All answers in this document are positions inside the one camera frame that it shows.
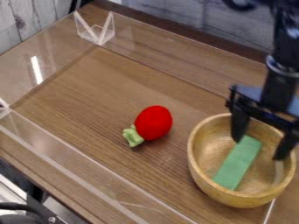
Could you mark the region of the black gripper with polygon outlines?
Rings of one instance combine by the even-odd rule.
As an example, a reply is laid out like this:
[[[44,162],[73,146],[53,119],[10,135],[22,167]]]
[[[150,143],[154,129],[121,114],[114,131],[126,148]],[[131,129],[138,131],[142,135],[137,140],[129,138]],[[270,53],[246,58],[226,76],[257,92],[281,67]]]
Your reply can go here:
[[[277,127],[285,133],[275,150],[274,160],[285,160],[299,143],[299,97],[287,108],[266,105],[262,100],[262,88],[233,85],[226,106],[231,113],[231,137],[238,143],[246,135],[251,118]]]

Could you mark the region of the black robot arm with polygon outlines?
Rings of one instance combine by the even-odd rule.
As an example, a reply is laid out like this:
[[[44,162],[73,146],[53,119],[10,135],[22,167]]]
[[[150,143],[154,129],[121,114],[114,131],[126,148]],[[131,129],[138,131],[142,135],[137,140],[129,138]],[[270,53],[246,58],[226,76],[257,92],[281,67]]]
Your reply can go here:
[[[283,131],[274,160],[285,160],[299,144],[299,0],[222,0],[234,10],[266,6],[274,17],[274,51],[266,56],[262,87],[234,85],[226,106],[231,113],[231,137],[239,141],[253,119]]]

